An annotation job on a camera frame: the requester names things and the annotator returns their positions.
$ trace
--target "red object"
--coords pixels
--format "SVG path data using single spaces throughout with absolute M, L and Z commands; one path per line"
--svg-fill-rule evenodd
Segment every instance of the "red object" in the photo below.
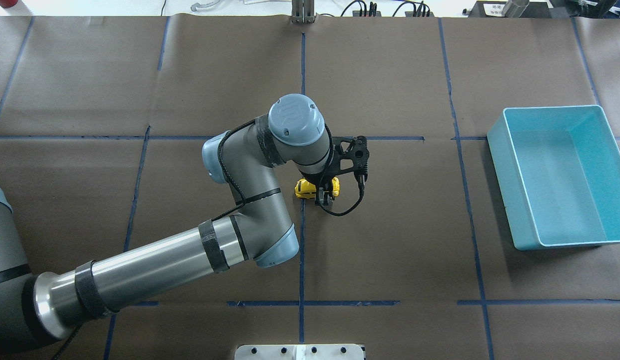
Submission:
M 0 7 L 8 9 L 16 5 L 17 2 L 19 2 L 19 0 L 0 0 Z

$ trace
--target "metal stand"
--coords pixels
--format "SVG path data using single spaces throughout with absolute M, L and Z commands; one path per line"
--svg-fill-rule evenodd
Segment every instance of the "metal stand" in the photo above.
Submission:
M 314 0 L 292 0 L 292 22 L 314 23 Z

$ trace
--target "light blue plastic bin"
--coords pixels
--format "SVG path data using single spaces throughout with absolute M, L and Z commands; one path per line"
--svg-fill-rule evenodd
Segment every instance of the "light blue plastic bin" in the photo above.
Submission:
M 620 151 L 599 105 L 509 107 L 488 142 L 517 249 L 620 243 Z

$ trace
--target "white label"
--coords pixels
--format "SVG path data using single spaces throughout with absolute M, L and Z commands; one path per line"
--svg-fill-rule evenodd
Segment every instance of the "white label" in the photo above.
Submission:
M 500 16 L 503 18 L 503 6 L 501 4 L 483 4 L 487 16 Z

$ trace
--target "blue tape line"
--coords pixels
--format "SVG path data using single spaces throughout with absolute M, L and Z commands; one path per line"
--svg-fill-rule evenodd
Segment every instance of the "blue tape line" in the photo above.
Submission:
M 141 159 L 139 161 L 139 170 L 136 173 L 136 183 L 134 184 L 134 197 L 132 198 L 132 206 L 130 207 L 130 218 L 127 221 L 127 232 L 125 233 L 125 243 L 123 244 L 123 251 L 126 252 L 130 249 L 130 237 L 132 236 L 132 223 L 134 222 L 134 214 L 136 213 L 136 202 L 139 198 L 139 184 L 141 183 L 141 173 L 143 172 L 143 164 L 145 162 L 145 153 L 148 149 L 148 135 L 150 134 L 150 127 L 145 130 L 145 137 L 143 139 L 143 148 L 141 149 Z
M 472 246 L 474 247 L 474 264 L 476 266 L 476 276 L 479 283 L 479 293 L 481 294 L 481 308 L 483 308 L 483 323 L 485 326 L 485 337 L 488 342 L 488 355 L 490 360 L 494 360 L 494 348 L 492 346 L 492 332 L 490 331 L 490 317 L 488 315 L 488 306 L 485 303 L 485 287 L 483 285 L 483 273 L 481 272 L 481 258 L 479 258 L 479 246 L 476 242 L 476 231 L 474 229 L 474 215 L 472 215 L 472 204 L 470 203 L 470 191 L 465 174 L 465 162 L 463 162 L 463 149 L 461 148 L 461 135 L 459 123 L 456 118 L 456 110 L 452 101 L 452 80 L 450 78 L 450 66 L 447 62 L 447 51 L 445 49 L 445 37 L 443 32 L 442 19 L 438 19 L 438 29 L 441 36 L 441 50 L 443 52 L 443 63 L 445 66 L 445 77 L 447 78 L 447 94 L 450 99 L 450 110 L 452 119 L 454 120 L 454 135 L 456 137 L 456 150 L 458 152 L 459 164 L 461 166 L 461 178 L 463 179 L 463 192 L 465 192 L 465 206 L 467 207 L 468 216 L 470 217 L 470 228 L 472 230 Z
M 109 351 L 112 347 L 112 335 L 114 335 L 114 325 L 116 323 L 116 315 L 112 315 L 110 318 L 110 324 L 108 328 L 108 337 L 106 338 L 106 348 L 103 352 L 103 360 L 109 359 Z
M 305 32 L 301 33 L 301 93 L 305 95 Z
M 369 141 L 426 141 L 424 136 L 366 136 Z
M 207 141 L 213 135 L 151 135 L 151 141 Z M 462 136 L 462 140 L 470 139 L 471 136 Z M 76 140 L 98 140 L 98 141 L 140 141 L 145 139 L 142 135 L 0 135 L 0 139 L 18 141 L 76 141 Z M 369 141 L 426 141 L 423 136 L 367 136 Z
M 76 140 L 107 140 L 107 141 L 138 141 L 143 136 L 108 136 L 108 135 L 0 135 L 0 139 L 24 141 L 76 141 Z
M 139 301 L 132 306 L 159 306 L 159 301 Z
M 259 306 L 299 306 L 296 300 L 275 300 L 275 301 L 227 301 L 230 308 L 248 308 Z M 305 300 L 303 306 L 395 306 L 399 305 L 399 300 Z
M 487 305 L 620 305 L 620 300 L 611 298 L 550 298 L 518 300 L 486 300 Z M 456 305 L 481 305 L 480 300 L 459 300 Z
M 451 141 L 486 141 L 488 139 L 487 136 L 455 136 L 452 137 Z
M 170 17 L 165 18 L 165 29 L 163 30 L 163 41 L 161 41 L 161 53 L 159 54 L 159 64 L 156 66 L 157 71 L 161 71 L 163 67 L 163 53 L 165 52 L 165 41 L 168 39 L 168 25 L 170 25 Z
M 301 240 L 299 246 L 299 344 L 305 342 L 305 199 L 301 199 Z
M 579 35 L 579 28 L 577 27 L 577 21 L 574 18 L 571 18 L 571 20 L 572 20 L 572 27 L 574 28 L 574 35 L 575 37 L 577 37 L 577 45 L 579 46 L 581 60 L 583 60 L 583 67 L 586 69 L 586 74 L 588 75 L 588 80 L 590 82 L 590 87 L 592 88 L 592 92 L 594 93 L 596 104 L 601 105 L 601 101 L 598 98 L 598 91 L 596 91 L 596 86 L 594 85 L 594 80 L 592 79 L 592 73 L 589 70 L 588 59 L 586 59 L 586 53 L 583 51 L 583 45 L 581 44 L 581 36 Z
M 306 306 L 394 306 L 399 300 L 308 300 Z
M 213 136 L 207 135 L 154 135 L 148 136 L 151 141 L 207 141 Z M 98 140 L 98 141 L 142 141 L 142 135 L 0 135 L 5 140 L 39 140 L 39 141 L 75 141 L 75 140 Z
M 3 91 L 3 95 L 1 96 L 0 101 L 0 117 L 1 112 L 3 111 L 3 105 L 5 104 L 5 99 L 8 97 L 8 92 L 10 91 L 10 87 L 12 86 L 12 80 L 14 80 L 14 75 L 17 72 L 17 66 L 19 66 L 19 62 L 23 55 L 23 50 L 26 48 L 26 43 L 28 42 L 30 31 L 32 30 L 32 24 L 34 23 L 34 16 L 30 18 L 30 22 L 28 24 L 28 29 L 26 30 L 26 34 L 23 37 L 23 41 L 21 42 L 21 47 L 19 48 L 19 54 L 17 54 L 17 59 L 14 62 L 14 66 L 12 66 L 12 71 L 10 72 L 10 77 L 8 77 L 8 83 L 5 85 L 5 89 Z
M 150 140 L 152 141 L 208 141 L 212 139 L 214 136 L 207 135 L 177 135 L 177 136 L 169 136 L 169 135 L 156 135 L 150 136 Z
M 251 306 L 299 306 L 297 300 L 280 301 L 227 301 L 230 308 L 243 308 Z

